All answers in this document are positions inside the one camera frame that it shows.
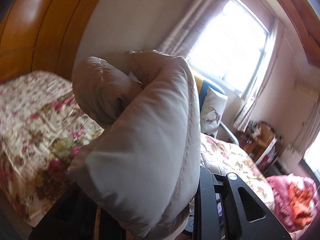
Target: bed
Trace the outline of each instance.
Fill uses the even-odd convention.
[[[0,187],[29,225],[72,184],[66,170],[77,150],[102,132],[77,105],[71,82],[53,73],[0,85]],[[242,149],[202,134],[201,151],[228,165],[273,210],[270,186]]]

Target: folded white pillow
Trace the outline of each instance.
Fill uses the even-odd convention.
[[[140,85],[97,57],[83,60],[72,77],[72,89],[78,105],[103,128],[113,124],[141,93]]]
[[[228,97],[208,87],[200,112],[201,132],[217,136],[222,114],[227,105]]]
[[[171,59],[144,80],[152,82],[69,168],[80,187],[140,239],[170,236],[189,216],[199,182],[196,85],[185,60]],[[156,60],[142,57],[140,74]]]

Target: wooden headboard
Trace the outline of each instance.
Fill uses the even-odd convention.
[[[0,22],[0,83],[34,70],[68,80],[99,0],[14,0]]]

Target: red cloth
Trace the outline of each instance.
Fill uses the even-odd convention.
[[[320,209],[319,196],[316,191],[316,184],[310,178],[302,178],[293,175],[289,176],[271,176],[267,178],[268,183],[272,187],[275,196],[275,210],[274,215],[288,230],[294,232],[301,229],[301,225],[295,224],[294,211],[290,206],[289,199],[289,185],[291,182],[294,185],[302,186],[303,189],[308,189],[309,194],[314,202],[314,209],[312,210],[312,219],[316,216]]]
[[[312,222],[312,213],[309,207],[312,196],[307,188],[299,189],[291,182],[288,187],[289,202],[293,213],[293,222],[297,228],[303,229]]]

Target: orange cloth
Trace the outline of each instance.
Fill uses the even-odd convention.
[[[312,222],[309,203],[312,199],[309,189],[299,189],[291,182],[288,186],[289,202],[293,212],[293,221],[297,227],[303,229]]]

